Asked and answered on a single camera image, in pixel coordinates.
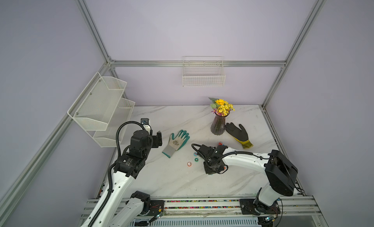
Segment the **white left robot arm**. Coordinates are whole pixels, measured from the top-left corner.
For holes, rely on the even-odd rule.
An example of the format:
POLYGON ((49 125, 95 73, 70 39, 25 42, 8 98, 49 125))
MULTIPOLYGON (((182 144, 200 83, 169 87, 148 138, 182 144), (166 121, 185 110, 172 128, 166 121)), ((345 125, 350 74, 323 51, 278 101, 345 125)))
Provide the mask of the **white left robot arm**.
POLYGON ((148 118, 142 118, 140 122, 127 121, 119 126, 116 132, 117 159, 107 169, 108 185, 83 227, 127 227, 136 216, 149 212, 150 195, 136 191, 126 206, 115 214, 126 190, 145 166, 151 149, 160 146, 162 133, 158 131, 153 135, 148 118), (138 125, 141 130, 133 133, 131 144, 122 151, 119 136, 128 124, 138 125))

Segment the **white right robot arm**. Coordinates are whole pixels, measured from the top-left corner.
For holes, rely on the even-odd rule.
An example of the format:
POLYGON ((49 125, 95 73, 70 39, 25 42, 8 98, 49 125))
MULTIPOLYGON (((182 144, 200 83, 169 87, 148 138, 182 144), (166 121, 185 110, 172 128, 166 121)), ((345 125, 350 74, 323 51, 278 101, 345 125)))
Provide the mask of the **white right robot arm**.
POLYGON ((223 174, 230 167, 254 170, 267 177, 253 201, 254 214, 266 213, 282 196, 293 196, 296 189, 298 169, 278 150, 270 153, 238 151, 228 146, 209 147, 192 144, 191 147, 204 160, 206 174, 223 174))

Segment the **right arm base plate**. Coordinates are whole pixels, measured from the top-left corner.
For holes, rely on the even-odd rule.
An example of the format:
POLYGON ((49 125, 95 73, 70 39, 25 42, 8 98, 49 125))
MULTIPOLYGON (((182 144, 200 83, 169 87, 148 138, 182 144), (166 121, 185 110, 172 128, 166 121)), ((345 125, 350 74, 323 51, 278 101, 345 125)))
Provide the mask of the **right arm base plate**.
POLYGON ((257 199, 240 199, 240 208, 243 215, 256 215, 261 214, 275 214, 281 213, 277 201, 274 201, 272 205, 267 206, 261 203, 257 199))

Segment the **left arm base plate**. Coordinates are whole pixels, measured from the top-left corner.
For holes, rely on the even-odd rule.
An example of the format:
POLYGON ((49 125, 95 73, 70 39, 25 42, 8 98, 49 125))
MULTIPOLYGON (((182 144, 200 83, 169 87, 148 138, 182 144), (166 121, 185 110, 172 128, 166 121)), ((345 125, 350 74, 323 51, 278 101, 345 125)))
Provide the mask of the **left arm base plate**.
POLYGON ((164 200, 150 200, 146 210, 139 214, 139 216, 156 216, 165 209, 164 200))

